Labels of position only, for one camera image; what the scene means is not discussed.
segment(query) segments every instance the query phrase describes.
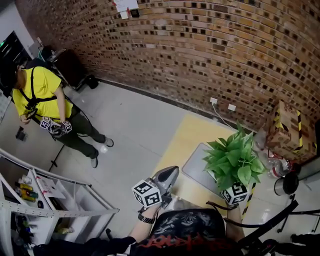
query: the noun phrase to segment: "gray tray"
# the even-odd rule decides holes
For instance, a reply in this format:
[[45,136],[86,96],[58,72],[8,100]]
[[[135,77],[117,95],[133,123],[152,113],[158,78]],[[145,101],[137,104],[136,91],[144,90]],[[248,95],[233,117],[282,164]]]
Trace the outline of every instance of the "gray tray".
[[200,185],[204,186],[217,196],[223,199],[223,196],[219,192],[218,186],[214,178],[207,172],[203,171],[206,167],[207,162],[202,160],[206,157],[208,153],[204,150],[210,150],[211,148],[207,145],[200,143],[192,155],[189,157],[188,161],[182,167],[182,172],[187,175],[190,179],[196,181]]

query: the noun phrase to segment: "electrical outlet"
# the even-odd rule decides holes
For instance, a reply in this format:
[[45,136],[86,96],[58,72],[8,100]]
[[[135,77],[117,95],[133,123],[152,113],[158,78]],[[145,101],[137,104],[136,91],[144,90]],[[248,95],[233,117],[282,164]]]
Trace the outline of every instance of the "electrical outlet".
[[236,106],[235,106],[235,105],[232,105],[232,104],[229,104],[228,110],[236,111]]
[[212,103],[212,104],[217,104],[217,102],[218,102],[218,100],[216,99],[216,98],[210,98],[210,102]]

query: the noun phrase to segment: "yellow t-shirt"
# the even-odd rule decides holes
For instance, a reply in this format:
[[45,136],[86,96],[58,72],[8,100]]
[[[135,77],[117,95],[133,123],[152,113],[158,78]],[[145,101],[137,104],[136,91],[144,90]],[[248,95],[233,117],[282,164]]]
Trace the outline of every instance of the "yellow t-shirt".
[[[31,69],[26,69],[26,84],[23,89],[23,92],[25,95],[31,99],[32,93],[31,93]],[[33,71],[33,90],[34,95],[36,98],[46,99],[51,98],[54,96],[54,92],[57,90],[61,83],[61,79],[56,76],[54,73],[52,73],[50,70],[38,66]],[[28,105],[28,101],[25,99],[25,97],[21,94],[21,92],[18,89],[13,90],[12,94],[14,104],[16,107],[16,110],[18,111],[19,116],[22,116],[29,111],[26,109],[26,106]],[[69,118],[71,116],[71,110],[72,110],[73,104],[71,104],[69,101],[65,100],[65,117]],[[58,101],[50,100],[45,102],[39,102],[38,105],[36,105],[36,108],[38,109],[37,117],[39,120],[42,119],[42,117],[49,117],[52,119],[60,119],[59,114],[59,108],[58,108]]]

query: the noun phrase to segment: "dark green pants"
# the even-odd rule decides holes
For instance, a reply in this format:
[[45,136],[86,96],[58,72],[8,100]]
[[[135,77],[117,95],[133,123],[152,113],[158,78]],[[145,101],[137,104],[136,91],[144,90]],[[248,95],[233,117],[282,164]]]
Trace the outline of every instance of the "dark green pants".
[[95,159],[99,155],[98,150],[96,150],[94,146],[86,143],[78,136],[78,134],[89,135],[98,143],[104,143],[106,141],[105,136],[103,134],[100,134],[89,123],[86,117],[84,117],[80,113],[77,113],[74,107],[72,108],[71,116],[72,118],[68,119],[68,121],[72,125],[72,131],[56,139],[67,147],[80,151],[86,157]]

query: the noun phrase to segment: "white sneaker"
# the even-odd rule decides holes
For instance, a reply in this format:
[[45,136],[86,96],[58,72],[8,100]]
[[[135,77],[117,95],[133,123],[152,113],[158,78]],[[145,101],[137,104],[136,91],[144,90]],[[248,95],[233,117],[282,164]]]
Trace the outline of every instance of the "white sneaker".
[[92,168],[97,168],[98,166],[98,157],[91,159],[91,166]]
[[112,148],[115,144],[114,141],[111,138],[108,138],[106,136],[104,136],[104,137],[105,137],[105,142],[103,144],[109,148]]

